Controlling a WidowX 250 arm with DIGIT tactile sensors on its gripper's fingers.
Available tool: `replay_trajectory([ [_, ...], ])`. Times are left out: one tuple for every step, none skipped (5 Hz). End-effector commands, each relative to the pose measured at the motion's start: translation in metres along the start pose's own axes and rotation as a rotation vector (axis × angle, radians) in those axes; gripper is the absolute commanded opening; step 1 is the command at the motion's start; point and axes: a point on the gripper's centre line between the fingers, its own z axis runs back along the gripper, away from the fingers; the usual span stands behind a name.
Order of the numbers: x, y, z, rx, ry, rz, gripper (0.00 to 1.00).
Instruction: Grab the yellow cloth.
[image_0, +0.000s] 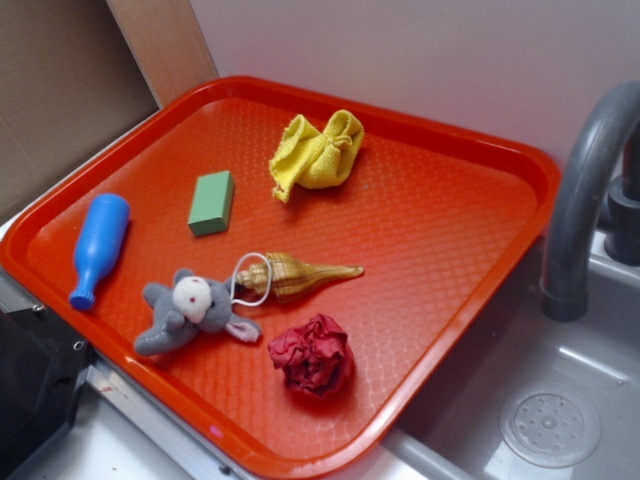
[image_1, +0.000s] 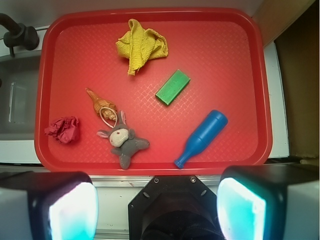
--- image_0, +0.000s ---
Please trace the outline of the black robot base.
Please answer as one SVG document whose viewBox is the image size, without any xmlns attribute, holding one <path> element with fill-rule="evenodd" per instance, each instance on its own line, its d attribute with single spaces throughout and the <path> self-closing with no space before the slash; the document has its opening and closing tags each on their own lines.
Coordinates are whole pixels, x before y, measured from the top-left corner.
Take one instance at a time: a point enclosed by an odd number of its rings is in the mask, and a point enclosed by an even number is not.
<svg viewBox="0 0 640 480">
<path fill-rule="evenodd" d="M 74 426 L 89 342 L 50 309 L 1 314 L 1 477 L 13 479 Z"/>
</svg>

